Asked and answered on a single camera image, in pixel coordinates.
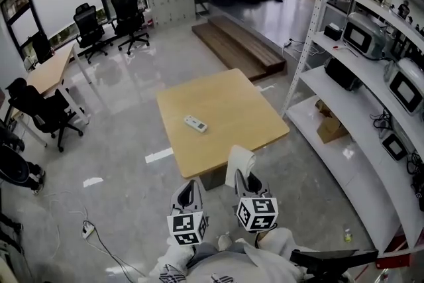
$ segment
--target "white desk leg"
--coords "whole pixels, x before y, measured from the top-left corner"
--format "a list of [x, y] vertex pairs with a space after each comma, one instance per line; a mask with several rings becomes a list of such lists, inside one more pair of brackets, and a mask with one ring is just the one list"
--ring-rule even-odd
[[79, 69], [81, 70], [82, 74], [84, 75], [85, 80], [87, 80], [88, 84], [91, 84], [91, 79], [88, 76], [87, 72], [85, 71], [84, 65], [82, 64], [80, 57], [78, 56], [78, 53], [76, 52], [75, 44], [72, 47], [72, 54], [74, 55], [74, 59], [77, 62]]
[[16, 118], [19, 124], [23, 126], [23, 128], [42, 146], [47, 147], [47, 142], [41, 139], [25, 122], [21, 117]]
[[66, 99], [66, 101], [69, 103], [69, 105], [71, 106], [71, 108], [77, 113], [78, 117], [81, 118], [81, 120], [85, 124], [88, 124], [88, 122], [89, 122], [88, 117], [86, 115], [84, 115], [84, 113], [81, 111], [80, 107], [72, 99], [72, 97], [70, 96], [70, 94], [68, 93], [68, 91], [66, 91], [66, 89], [64, 88], [63, 85], [59, 85], [59, 91], [64, 96], [64, 98]]

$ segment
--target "wooden stairs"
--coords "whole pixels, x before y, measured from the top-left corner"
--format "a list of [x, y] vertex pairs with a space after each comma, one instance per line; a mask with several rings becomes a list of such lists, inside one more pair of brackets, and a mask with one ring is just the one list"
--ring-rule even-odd
[[191, 29], [226, 67], [238, 68], [252, 82], [280, 72], [286, 65], [282, 56], [227, 17], [211, 17]]

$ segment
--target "wooden desk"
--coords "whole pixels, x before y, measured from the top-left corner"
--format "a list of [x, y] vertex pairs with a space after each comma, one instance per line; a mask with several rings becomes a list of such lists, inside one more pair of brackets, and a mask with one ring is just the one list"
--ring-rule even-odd
[[[290, 131], [238, 69], [165, 89], [158, 93], [157, 99], [184, 178], [226, 167], [235, 144], [257, 150]], [[187, 126], [184, 123], [187, 115], [203, 121], [208, 129], [201, 134]]]
[[[57, 50], [53, 57], [39, 65], [35, 70], [28, 74], [26, 83], [28, 85], [34, 86], [42, 95], [46, 95], [49, 91], [57, 87], [66, 101], [70, 104], [71, 108], [81, 118], [81, 120], [85, 124], [88, 124], [89, 121], [87, 116], [81, 111], [80, 107], [75, 103], [75, 101], [66, 91], [65, 87], [62, 85], [65, 70], [68, 67], [70, 58], [73, 55], [78, 63], [79, 68], [90, 84], [91, 81], [83, 69], [80, 59], [78, 58], [77, 54], [74, 53], [74, 44], [68, 44]], [[47, 142], [42, 140], [20, 117], [18, 117], [19, 113], [20, 111], [18, 109], [13, 109], [11, 117], [15, 118], [20, 124], [22, 124], [28, 133], [33, 136], [40, 144], [47, 146]]]

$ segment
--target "microwave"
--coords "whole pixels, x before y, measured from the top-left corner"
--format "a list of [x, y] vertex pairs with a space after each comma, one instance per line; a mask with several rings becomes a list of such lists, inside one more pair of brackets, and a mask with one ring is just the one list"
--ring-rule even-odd
[[379, 129], [378, 136], [382, 146], [395, 161], [398, 162], [415, 151], [414, 145], [392, 115], [381, 119], [374, 126]]
[[390, 92], [410, 114], [423, 112], [424, 108], [424, 73], [409, 58], [386, 65], [384, 80]]
[[347, 17], [343, 40], [365, 58], [381, 60], [386, 46], [383, 30], [368, 17], [354, 12]]

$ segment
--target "table leg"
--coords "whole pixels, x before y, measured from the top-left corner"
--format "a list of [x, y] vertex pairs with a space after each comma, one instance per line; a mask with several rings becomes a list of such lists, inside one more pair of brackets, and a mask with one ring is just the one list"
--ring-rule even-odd
[[68, 91], [66, 91], [66, 89], [64, 88], [63, 85], [59, 85], [59, 91], [64, 96], [64, 98], [66, 99], [66, 101], [69, 103], [69, 105], [71, 106], [71, 108], [77, 113], [78, 117], [81, 118], [81, 120], [85, 124], [88, 124], [89, 123], [88, 117], [86, 115], [84, 115], [83, 111], [81, 111], [80, 107], [72, 99], [72, 97], [70, 96], [70, 94], [68, 93]]
[[23, 128], [42, 146], [47, 147], [47, 142], [40, 138], [25, 122], [21, 117], [16, 118], [17, 122], [23, 126]]
[[75, 45], [72, 47], [72, 54], [74, 55], [74, 59], [77, 62], [78, 67], [81, 70], [82, 74], [84, 75], [85, 80], [87, 80], [88, 84], [91, 84], [91, 79], [88, 76], [87, 72], [85, 71], [84, 65], [82, 64], [80, 57], [78, 56], [78, 53], [76, 52]]
[[205, 174], [201, 174], [200, 181], [206, 191], [217, 188], [218, 186], [224, 185], [225, 176], [227, 175], [227, 165], [223, 165]]

